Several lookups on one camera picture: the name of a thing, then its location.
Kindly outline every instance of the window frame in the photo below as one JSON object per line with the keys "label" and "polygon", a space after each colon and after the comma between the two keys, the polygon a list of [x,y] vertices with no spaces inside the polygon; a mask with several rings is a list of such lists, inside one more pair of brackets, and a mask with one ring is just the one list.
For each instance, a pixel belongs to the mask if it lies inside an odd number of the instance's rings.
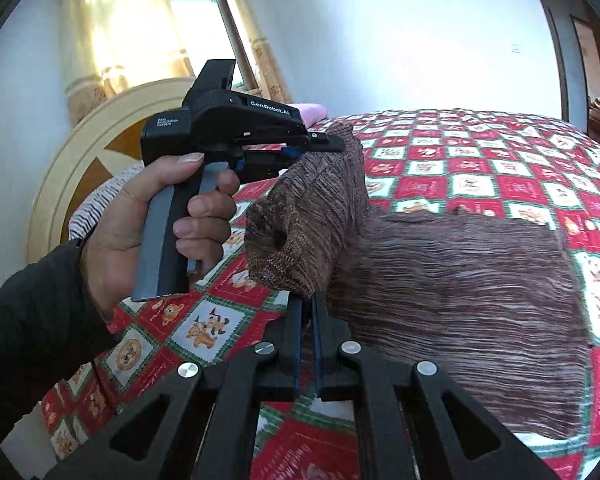
{"label": "window frame", "polygon": [[226,30],[229,42],[231,43],[231,48],[235,54],[235,61],[238,65],[238,69],[240,69],[240,73],[242,74],[242,81],[244,82],[244,85],[237,87],[237,89],[241,91],[258,90],[258,82],[253,74],[253,69],[251,68],[251,63],[249,63],[247,52],[242,44],[238,28],[235,25],[234,17],[231,14],[231,9],[229,8],[229,3],[227,0],[213,1],[216,3],[218,10],[220,11],[220,16],[222,17],[222,22],[224,23],[224,30]]}

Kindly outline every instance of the curved headboard trim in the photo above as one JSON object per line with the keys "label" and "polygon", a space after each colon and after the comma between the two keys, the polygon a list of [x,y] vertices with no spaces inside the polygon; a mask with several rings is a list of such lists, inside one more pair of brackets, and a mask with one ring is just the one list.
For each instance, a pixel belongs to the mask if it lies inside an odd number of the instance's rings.
{"label": "curved headboard trim", "polygon": [[34,200],[27,237],[28,262],[38,261],[60,243],[69,202],[98,154],[138,121],[179,108],[193,81],[172,78],[131,88],[103,102],[74,128],[54,157]]}

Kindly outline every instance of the round metal pin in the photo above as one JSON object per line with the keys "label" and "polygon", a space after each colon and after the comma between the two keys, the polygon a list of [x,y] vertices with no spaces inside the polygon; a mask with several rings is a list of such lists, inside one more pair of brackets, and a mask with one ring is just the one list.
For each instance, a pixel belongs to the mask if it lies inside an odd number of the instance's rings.
{"label": "round metal pin", "polygon": [[269,355],[269,354],[273,353],[273,351],[275,349],[276,349],[276,346],[273,343],[270,343],[268,341],[260,341],[255,346],[255,352],[258,355]]}
{"label": "round metal pin", "polygon": [[200,369],[195,363],[183,363],[180,366],[178,366],[178,375],[180,377],[184,377],[185,379],[189,379],[196,376],[199,371]]}
{"label": "round metal pin", "polygon": [[345,341],[340,345],[340,350],[345,354],[357,354],[362,350],[362,346],[357,341]]}
{"label": "round metal pin", "polygon": [[420,361],[416,365],[416,370],[422,375],[434,375],[438,371],[438,367],[431,361]]}

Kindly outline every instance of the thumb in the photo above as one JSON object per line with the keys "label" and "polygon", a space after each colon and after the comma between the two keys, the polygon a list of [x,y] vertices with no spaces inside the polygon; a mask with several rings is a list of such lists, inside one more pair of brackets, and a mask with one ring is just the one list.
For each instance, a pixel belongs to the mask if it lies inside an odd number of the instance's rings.
{"label": "thumb", "polygon": [[162,156],[127,182],[125,190],[136,200],[149,202],[165,186],[184,182],[196,173],[204,158],[204,153]]}

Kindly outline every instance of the sweater sleeve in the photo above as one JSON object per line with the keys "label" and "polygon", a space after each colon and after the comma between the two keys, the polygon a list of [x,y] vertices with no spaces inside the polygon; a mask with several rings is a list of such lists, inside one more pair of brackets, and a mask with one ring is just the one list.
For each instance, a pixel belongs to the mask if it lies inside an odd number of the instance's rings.
{"label": "sweater sleeve", "polygon": [[0,438],[61,379],[117,338],[80,275],[82,241],[55,248],[0,288]]}

